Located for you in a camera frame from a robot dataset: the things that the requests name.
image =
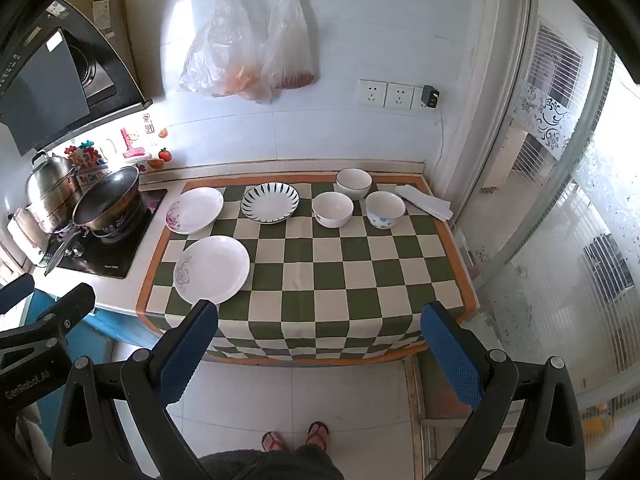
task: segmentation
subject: pot lid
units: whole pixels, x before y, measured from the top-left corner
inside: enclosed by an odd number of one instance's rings
[[[34,165],[33,171],[24,188],[29,204],[56,187],[74,167],[68,158],[59,155],[47,156],[45,152],[37,153],[31,161]]]

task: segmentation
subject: hanging plastic bag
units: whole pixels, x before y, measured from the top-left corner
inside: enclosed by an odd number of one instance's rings
[[[191,43],[178,82],[180,90],[213,97],[238,94],[258,102],[271,100],[260,80],[261,44],[254,33],[246,0],[216,0],[212,18]]]
[[[309,33],[300,0],[280,0],[271,13],[262,77],[274,88],[302,88],[314,81]]]

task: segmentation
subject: frying pan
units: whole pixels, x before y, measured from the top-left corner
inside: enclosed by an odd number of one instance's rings
[[[115,224],[138,196],[140,172],[135,166],[127,166],[108,174],[91,186],[76,205],[71,217],[73,227],[51,257],[44,275],[55,269],[68,245],[85,229],[100,231]]]

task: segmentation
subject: white plate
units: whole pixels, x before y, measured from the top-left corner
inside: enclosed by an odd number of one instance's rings
[[[220,303],[242,288],[249,275],[249,253],[238,240],[210,236],[182,253],[174,267],[174,287],[184,301]]]
[[[268,182],[247,191],[242,197],[240,209],[251,220],[275,224],[293,215],[299,203],[300,197],[294,187],[281,182]]]
[[[164,216],[166,226],[179,235],[190,235],[213,222],[225,203],[212,187],[197,187],[180,195]]]

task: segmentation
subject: power socket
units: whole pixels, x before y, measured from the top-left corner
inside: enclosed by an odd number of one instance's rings
[[[423,86],[415,86],[414,87],[414,98],[411,101],[411,111],[412,112],[422,112],[428,113],[433,111],[435,107],[428,107],[425,103],[422,102],[422,92],[424,91]]]
[[[410,110],[414,88],[397,83],[389,83],[386,88],[385,108],[395,110]]]
[[[361,105],[382,108],[385,105],[386,83],[382,81],[358,81],[358,102]]]

